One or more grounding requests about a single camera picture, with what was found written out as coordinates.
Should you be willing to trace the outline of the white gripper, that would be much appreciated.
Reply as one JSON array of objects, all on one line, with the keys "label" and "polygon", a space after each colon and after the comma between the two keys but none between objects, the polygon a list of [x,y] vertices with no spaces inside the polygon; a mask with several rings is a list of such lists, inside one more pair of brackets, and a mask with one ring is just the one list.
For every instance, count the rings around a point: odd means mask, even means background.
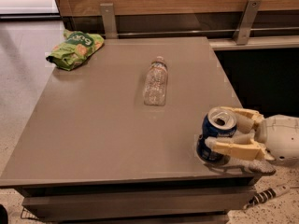
[{"label": "white gripper", "polygon": [[241,133],[233,137],[211,137],[204,144],[213,152],[230,157],[254,173],[272,175],[272,164],[295,165],[299,162],[299,118],[275,115],[269,118],[257,110],[225,106],[236,116]]}]

